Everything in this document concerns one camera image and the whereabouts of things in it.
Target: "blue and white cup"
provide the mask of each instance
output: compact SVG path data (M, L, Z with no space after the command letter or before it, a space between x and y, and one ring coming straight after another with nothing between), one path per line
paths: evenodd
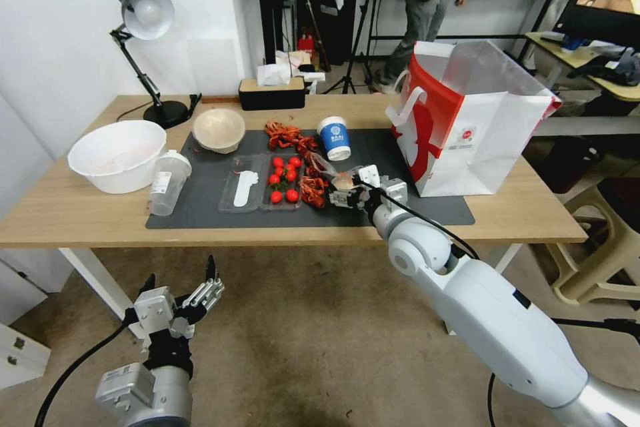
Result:
M342 117L327 117L318 124L318 135L322 138L331 161L346 160L351 155L347 125Z

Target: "paper bag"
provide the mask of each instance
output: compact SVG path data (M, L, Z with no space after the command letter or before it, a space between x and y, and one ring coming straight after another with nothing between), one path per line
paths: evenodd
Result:
M486 41L416 42L400 105L389 106L422 197L496 193L538 123L560 105Z

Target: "wooden table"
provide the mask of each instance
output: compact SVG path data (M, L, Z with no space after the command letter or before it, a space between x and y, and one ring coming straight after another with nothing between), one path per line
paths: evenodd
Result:
M116 98L87 131L114 122L120 113L146 100L137 96ZM247 129L262 129L267 120L315 128L329 115L341 115L350 128L388 128L384 113L388 102L389 97L383 95L314 95L307 97L307 106L300 110L244 112L233 99L222 99L198 105L195 115L209 108L236 109L241 111ZM142 113L140 109L125 118L140 118ZM168 130L167 147L180 150L190 130L191 122ZM0 248L59 249L122 318L131 300L90 248L383 243L373 227L215 229L215 234L210 229L148 230L148 194L148 188L125 195L102 193L70 171L63 157L0 223ZM511 245L511 256L522 243L582 242L586 238L522 158L498 193L466 200L475 224L449 228L465 240ZM509 255L508 251L502 259L504 266Z
M582 67L586 62L598 56L598 53L596 53L591 47L579 47L572 52L563 51L562 47L557 43L544 40L542 38L542 32L529 32L526 33L525 36L537 47L541 48L562 64L572 69ZM587 78L599 89L606 91L618 100L640 102L640 85L637 87L623 87L622 85L616 85L615 83L598 77L591 77L588 75Z
M563 69L576 69L586 64L598 53L591 47L580 47L572 52L562 50L557 43L544 40L542 32L530 32L525 36L533 44L548 53L556 61L556 65L549 72L545 84L551 89L562 74ZM640 102L640 85L637 87L623 87L608 80L588 75L588 79L595 88L606 92L610 103ZM640 133L640 117L637 116L597 116L597 117L558 117L547 118L533 133L537 137L556 137L560 135L635 135Z

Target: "chair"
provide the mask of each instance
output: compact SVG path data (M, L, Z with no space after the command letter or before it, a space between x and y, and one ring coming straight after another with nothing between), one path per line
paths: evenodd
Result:
M640 300L640 287L610 283L623 269L640 266L640 178L608 178L569 200L565 207L574 214L591 205L604 216L609 235L597 250L576 264L564 244L547 244L560 275L551 286L569 304L584 304L596 298ZM578 222L593 219L574 216Z

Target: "white bowl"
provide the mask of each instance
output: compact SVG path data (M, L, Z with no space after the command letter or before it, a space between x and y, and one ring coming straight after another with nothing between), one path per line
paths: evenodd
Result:
M67 155L69 168L106 193L127 193L151 184L167 132L146 120L100 127L78 140Z
M193 122L193 137L203 148L217 153L236 150L244 136L245 121L233 110L207 110Z

